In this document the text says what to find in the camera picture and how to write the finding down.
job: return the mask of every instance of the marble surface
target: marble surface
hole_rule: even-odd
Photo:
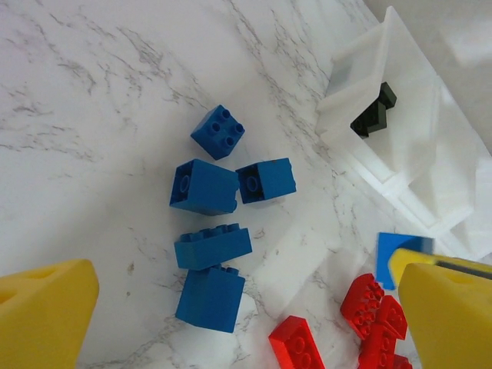
[[[411,231],[316,145],[331,53],[376,24],[361,0],[0,0],[0,24],[0,274],[92,260],[79,368],[276,368],[267,336],[289,314],[327,367],[357,367],[340,303],[377,233]],[[218,164],[289,157],[296,194],[220,217],[168,207],[175,167],[210,161],[189,134],[218,103],[246,129]],[[228,263],[246,277],[235,332],[176,320],[174,240],[233,222],[254,247]],[[420,367],[411,341],[397,352]]]

